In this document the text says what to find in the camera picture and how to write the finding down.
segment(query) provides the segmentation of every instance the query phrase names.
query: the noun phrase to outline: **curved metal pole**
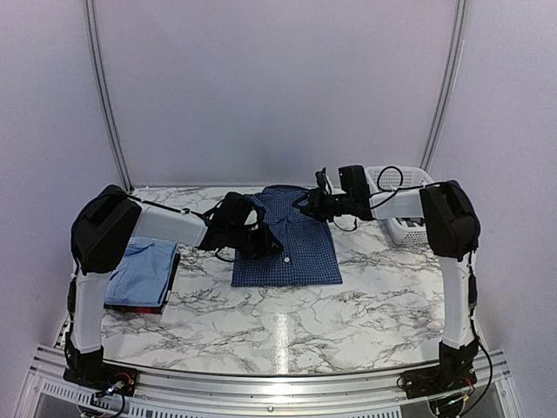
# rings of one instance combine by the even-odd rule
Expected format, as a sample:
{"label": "curved metal pole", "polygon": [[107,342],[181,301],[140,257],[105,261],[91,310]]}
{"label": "curved metal pole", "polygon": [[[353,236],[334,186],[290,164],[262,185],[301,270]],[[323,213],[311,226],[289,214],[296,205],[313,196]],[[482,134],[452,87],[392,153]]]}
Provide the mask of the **curved metal pole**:
{"label": "curved metal pole", "polygon": [[456,80],[460,53],[462,51],[462,44],[464,43],[467,10],[468,0],[458,0],[456,11],[454,12],[453,34],[451,36],[451,45],[446,60],[445,76],[443,77],[443,84],[433,115],[432,125],[429,129],[426,149],[424,150],[424,155],[419,165],[426,171],[429,171],[431,168],[433,157],[435,156],[435,151],[440,141],[446,108],[453,91],[454,81]]}
{"label": "curved metal pole", "polygon": [[87,26],[87,37],[89,38],[89,48],[91,52],[91,62],[93,63],[93,72],[95,75],[95,84],[97,85],[98,95],[100,99],[101,111],[103,113],[106,131],[111,142],[112,154],[116,162],[116,168],[120,181],[126,191],[133,188],[130,173],[124,158],[124,150],[118,135],[116,120],[112,112],[111,99],[108,92],[108,84],[104,74],[103,57],[101,54],[101,43],[98,35],[97,10],[94,0],[84,0],[85,24]]}

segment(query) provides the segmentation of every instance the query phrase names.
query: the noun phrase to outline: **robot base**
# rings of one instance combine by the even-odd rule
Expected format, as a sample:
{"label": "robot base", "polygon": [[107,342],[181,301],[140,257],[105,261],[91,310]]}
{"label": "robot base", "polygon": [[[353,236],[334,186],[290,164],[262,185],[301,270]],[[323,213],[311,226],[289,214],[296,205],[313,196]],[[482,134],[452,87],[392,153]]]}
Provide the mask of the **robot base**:
{"label": "robot base", "polygon": [[466,380],[470,381],[471,384],[475,384],[478,381],[476,373],[468,367],[453,382],[449,382],[449,385],[443,385],[440,382],[440,376],[440,366],[408,370],[400,376],[400,387],[406,392],[408,399],[415,399],[422,396],[442,394],[443,392],[460,388],[468,388],[470,385]]}
{"label": "robot base", "polygon": [[80,377],[66,368],[64,371],[64,380],[70,383],[75,383],[79,386],[83,386],[85,388],[104,391],[108,387],[119,381],[121,377],[124,377],[124,374],[127,374],[131,378],[131,383],[126,383],[126,386],[119,389],[118,393],[124,396],[133,396],[136,391],[136,385],[138,382],[138,371],[135,368],[103,363],[102,370],[102,374],[106,376],[103,381],[87,381],[84,377]]}
{"label": "robot base", "polygon": [[117,392],[124,396],[133,396],[138,382],[138,371],[119,364],[105,363],[102,347],[91,353],[80,353],[74,347],[68,332],[64,353],[67,362],[64,371],[65,381],[98,391],[105,391],[118,381],[123,381],[124,387]]}

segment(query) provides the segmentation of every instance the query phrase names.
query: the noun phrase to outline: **blue checkered shirt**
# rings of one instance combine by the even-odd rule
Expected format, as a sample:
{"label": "blue checkered shirt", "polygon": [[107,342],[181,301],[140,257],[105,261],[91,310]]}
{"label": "blue checkered shirt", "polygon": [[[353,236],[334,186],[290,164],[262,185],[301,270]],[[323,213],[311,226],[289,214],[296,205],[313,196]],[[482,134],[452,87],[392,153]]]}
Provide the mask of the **blue checkered shirt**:
{"label": "blue checkered shirt", "polygon": [[309,218],[292,202],[307,189],[273,185],[261,193],[247,195],[265,208],[264,221],[285,250],[259,260],[236,255],[233,286],[307,286],[342,283],[331,231],[326,222]]}

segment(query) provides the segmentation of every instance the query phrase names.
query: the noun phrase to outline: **aluminum frame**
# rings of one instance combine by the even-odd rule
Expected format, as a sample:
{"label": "aluminum frame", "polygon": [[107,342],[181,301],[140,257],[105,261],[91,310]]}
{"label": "aluminum frame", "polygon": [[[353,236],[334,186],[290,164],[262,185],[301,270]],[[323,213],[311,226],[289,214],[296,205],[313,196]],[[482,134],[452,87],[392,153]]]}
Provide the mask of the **aluminum frame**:
{"label": "aluminum frame", "polygon": [[[510,402],[513,396],[503,395],[503,392],[513,392],[507,383],[511,376],[505,357],[500,350],[491,352],[491,356],[493,384],[502,388],[500,398],[507,403],[504,407],[506,416],[519,418],[521,415],[514,412],[516,408]],[[404,391],[397,387],[397,380],[405,370],[435,363],[429,361],[410,367],[317,376],[202,374],[139,366],[136,394],[127,399],[131,412],[124,416],[144,416],[141,411],[150,408],[165,408],[165,411],[186,412],[187,416],[204,418],[274,415],[346,418],[368,415],[377,410],[426,401],[426,398],[408,400]],[[16,418],[33,416],[31,412],[35,411],[39,395],[44,392],[45,381],[77,390],[78,386],[62,378],[65,364],[62,350],[39,346],[18,403]],[[474,368],[478,376],[476,386],[481,390],[489,376],[486,357],[479,355]],[[85,388],[79,391],[93,392]],[[429,400],[445,395],[433,396]]]}
{"label": "aluminum frame", "polygon": [[112,155],[114,156],[120,181],[125,190],[130,192],[133,189],[133,184],[131,183],[130,172],[125,162],[124,148],[122,147],[122,141],[120,141],[116,119],[112,111],[111,97],[104,73],[103,54],[98,34],[97,8],[94,0],[84,0],[84,14],[95,84],[97,86],[103,120],[106,125],[106,132],[111,143]]}
{"label": "aluminum frame", "polygon": [[446,109],[453,92],[454,82],[459,72],[460,56],[464,47],[464,34],[466,29],[466,18],[468,12],[468,0],[458,0],[456,10],[454,12],[453,34],[451,35],[451,43],[449,53],[446,60],[445,75],[441,85],[437,107],[433,114],[432,124],[427,136],[426,149],[422,157],[419,168],[429,172],[432,166],[435,152],[439,145],[443,123],[446,117]]}

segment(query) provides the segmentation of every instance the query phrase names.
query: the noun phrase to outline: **light blue folded cloth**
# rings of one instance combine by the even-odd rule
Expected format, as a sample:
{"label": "light blue folded cloth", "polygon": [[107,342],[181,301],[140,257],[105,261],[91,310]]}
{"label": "light blue folded cloth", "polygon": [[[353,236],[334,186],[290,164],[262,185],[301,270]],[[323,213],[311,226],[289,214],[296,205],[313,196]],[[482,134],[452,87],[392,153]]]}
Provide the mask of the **light blue folded cloth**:
{"label": "light blue folded cloth", "polygon": [[160,307],[170,281],[177,245],[159,239],[132,237],[113,272],[104,303],[125,307]]}

